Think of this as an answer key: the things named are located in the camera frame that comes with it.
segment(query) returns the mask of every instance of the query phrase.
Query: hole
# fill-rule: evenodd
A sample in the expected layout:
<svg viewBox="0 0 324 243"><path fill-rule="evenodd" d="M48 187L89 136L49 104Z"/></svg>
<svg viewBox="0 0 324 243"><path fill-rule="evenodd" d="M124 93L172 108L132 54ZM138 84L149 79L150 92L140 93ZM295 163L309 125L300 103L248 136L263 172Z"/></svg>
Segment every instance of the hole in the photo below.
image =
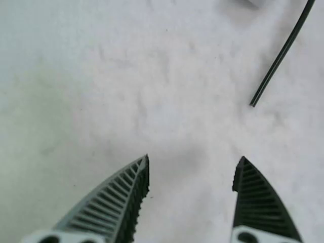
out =
<svg viewBox="0 0 324 243"><path fill-rule="evenodd" d="M255 236L247 232L240 233L237 238L244 243L258 243Z"/></svg>
<svg viewBox="0 0 324 243"><path fill-rule="evenodd" d="M97 243L97 242L94 240L91 240L91 239L86 239L85 241L82 241L81 243Z"/></svg>
<svg viewBox="0 0 324 243"><path fill-rule="evenodd" d="M42 239L39 243L59 243L60 239L57 236L51 235Z"/></svg>

